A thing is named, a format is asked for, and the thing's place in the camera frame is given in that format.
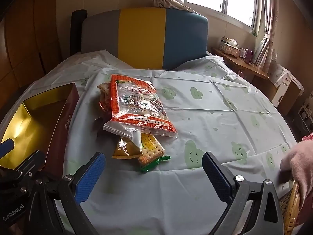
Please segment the pink gloved right hand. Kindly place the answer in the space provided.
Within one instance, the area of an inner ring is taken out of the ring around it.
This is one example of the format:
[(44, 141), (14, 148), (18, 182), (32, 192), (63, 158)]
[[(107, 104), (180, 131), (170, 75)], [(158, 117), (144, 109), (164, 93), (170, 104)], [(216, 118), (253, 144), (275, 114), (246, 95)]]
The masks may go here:
[(280, 170), (291, 171), (300, 189), (300, 209), (312, 191), (312, 134), (292, 147), (281, 160)]

